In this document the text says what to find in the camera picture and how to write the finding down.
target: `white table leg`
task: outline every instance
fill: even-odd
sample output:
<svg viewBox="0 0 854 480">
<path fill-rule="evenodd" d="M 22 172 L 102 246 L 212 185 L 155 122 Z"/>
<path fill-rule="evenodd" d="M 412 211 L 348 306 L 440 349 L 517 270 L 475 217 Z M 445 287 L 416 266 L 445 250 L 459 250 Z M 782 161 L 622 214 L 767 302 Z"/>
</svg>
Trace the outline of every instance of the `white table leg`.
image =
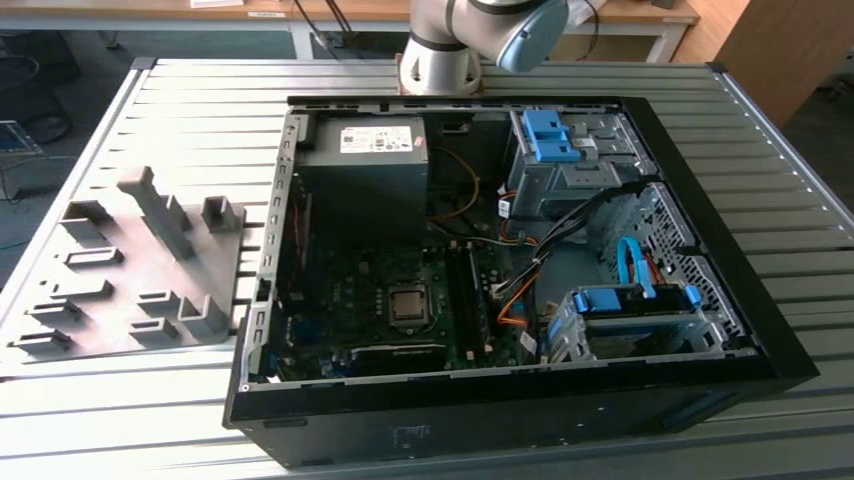
<svg viewBox="0 0 854 480">
<path fill-rule="evenodd" d="M 300 27 L 292 24 L 292 28 L 291 28 L 291 37 L 294 38 L 294 52 L 296 53 L 296 59 L 314 60 L 315 59 L 315 52 L 312 49 L 312 45 L 315 43 L 315 39 L 312 38 L 314 33 L 308 27 L 306 28 L 300 28 Z"/>
<path fill-rule="evenodd" d="M 685 36 L 689 26 L 678 23 L 667 25 L 662 35 L 655 39 L 650 55 L 646 57 L 647 63 L 669 63 L 677 47 Z"/>
</svg>

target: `gray robot arm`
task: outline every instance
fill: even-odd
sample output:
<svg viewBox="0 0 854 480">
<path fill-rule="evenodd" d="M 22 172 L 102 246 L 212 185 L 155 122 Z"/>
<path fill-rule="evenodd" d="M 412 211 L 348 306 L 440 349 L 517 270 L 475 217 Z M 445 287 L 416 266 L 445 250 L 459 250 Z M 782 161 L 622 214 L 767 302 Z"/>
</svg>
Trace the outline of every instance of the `gray robot arm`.
<svg viewBox="0 0 854 480">
<path fill-rule="evenodd" d="M 539 65 L 566 27 L 566 0 L 412 0 L 400 83 L 415 95 L 466 95 L 479 55 L 513 73 Z"/>
</svg>

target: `black cable on floor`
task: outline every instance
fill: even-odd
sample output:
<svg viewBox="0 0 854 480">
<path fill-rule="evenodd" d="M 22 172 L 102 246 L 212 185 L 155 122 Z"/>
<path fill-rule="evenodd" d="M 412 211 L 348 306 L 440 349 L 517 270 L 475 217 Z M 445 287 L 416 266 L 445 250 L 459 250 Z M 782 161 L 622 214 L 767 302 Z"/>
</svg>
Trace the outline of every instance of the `black cable on floor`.
<svg viewBox="0 0 854 480">
<path fill-rule="evenodd" d="M 583 2 L 590 7 L 590 10 L 593 10 L 593 37 L 590 37 L 590 46 L 587 47 L 587 52 L 585 53 L 585 55 L 578 57 L 578 60 L 575 60 L 577 62 L 583 62 L 585 60 L 587 60 L 587 57 L 593 53 L 593 49 L 597 48 L 597 43 L 599 42 L 599 12 L 597 12 L 593 3 L 590 3 L 590 0 L 583 0 Z"/>
</svg>

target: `motherboard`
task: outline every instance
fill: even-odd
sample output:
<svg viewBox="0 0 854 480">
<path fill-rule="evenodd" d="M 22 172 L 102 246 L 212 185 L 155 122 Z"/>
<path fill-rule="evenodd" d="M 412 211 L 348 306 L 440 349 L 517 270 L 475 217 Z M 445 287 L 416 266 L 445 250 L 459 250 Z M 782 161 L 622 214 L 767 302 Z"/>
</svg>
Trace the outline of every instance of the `motherboard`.
<svg viewBox="0 0 854 480">
<path fill-rule="evenodd" d="M 291 295 L 276 371 L 284 381 L 517 365 L 518 332 L 498 328 L 491 247 L 315 250 Z"/>
</svg>

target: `aluminum table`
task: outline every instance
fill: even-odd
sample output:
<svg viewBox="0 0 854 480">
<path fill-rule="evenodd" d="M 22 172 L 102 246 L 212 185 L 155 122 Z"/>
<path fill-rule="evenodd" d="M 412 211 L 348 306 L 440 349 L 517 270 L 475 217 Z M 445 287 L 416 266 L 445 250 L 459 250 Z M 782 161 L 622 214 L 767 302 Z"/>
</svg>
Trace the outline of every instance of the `aluminum table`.
<svg viewBox="0 0 854 480">
<path fill-rule="evenodd" d="M 222 428 L 234 339 L 210 347 L 4 367 L 0 471 L 268 478 L 842 477 L 854 471 L 854 221 L 735 82 L 706 66 L 553 64 L 486 68 L 493 95 L 646 97 L 797 330 L 822 376 L 677 435 L 286 471 Z M 288 95 L 392 95 L 390 61 L 140 60 L 24 253 L 27 279 L 70 198 L 103 169 L 151 165 L 183 204 L 227 194 L 247 207 L 234 316 L 246 313 Z"/>
</svg>

